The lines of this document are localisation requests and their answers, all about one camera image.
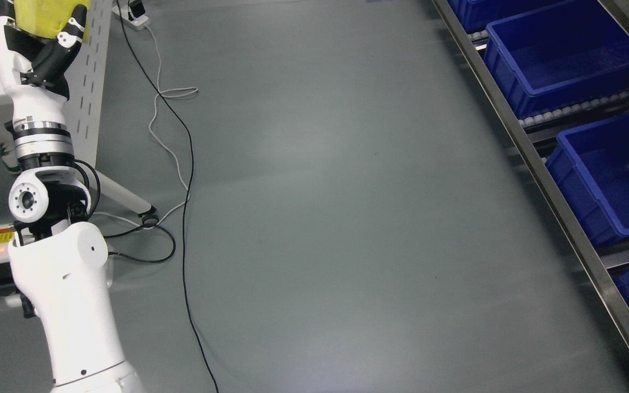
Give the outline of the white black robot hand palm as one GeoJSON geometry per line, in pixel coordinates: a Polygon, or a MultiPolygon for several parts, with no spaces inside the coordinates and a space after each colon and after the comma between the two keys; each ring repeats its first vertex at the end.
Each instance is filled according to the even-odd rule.
{"type": "Polygon", "coordinates": [[[14,15],[0,15],[0,82],[14,102],[67,102],[70,99],[65,73],[52,85],[31,85],[32,61],[48,38],[33,37],[20,29],[14,15]]]}

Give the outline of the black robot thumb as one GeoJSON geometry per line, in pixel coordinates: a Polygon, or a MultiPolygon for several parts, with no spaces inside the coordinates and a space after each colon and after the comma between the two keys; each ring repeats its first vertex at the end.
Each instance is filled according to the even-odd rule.
{"type": "Polygon", "coordinates": [[[88,10],[84,5],[73,8],[67,24],[54,38],[49,38],[32,61],[31,85],[52,85],[67,71],[80,52],[87,30],[88,10]]]}

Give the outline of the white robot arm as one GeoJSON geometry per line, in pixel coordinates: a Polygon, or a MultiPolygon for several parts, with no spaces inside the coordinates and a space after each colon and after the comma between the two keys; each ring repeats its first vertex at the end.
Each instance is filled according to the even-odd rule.
{"type": "Polygon", "coordinates": [[[0,1],[0,80],[13,102],[5,129],[21,172],[8,194],[14,236],[8,256],[28,318],[40,319],[53,392],[144,392],[122,349],[110,296],[108,247],[89,222],[89,189],[63,106],[64,74],[82,47],[87,7],[74,5],[55,38],[21,27],[15,2],[0,1]]]}

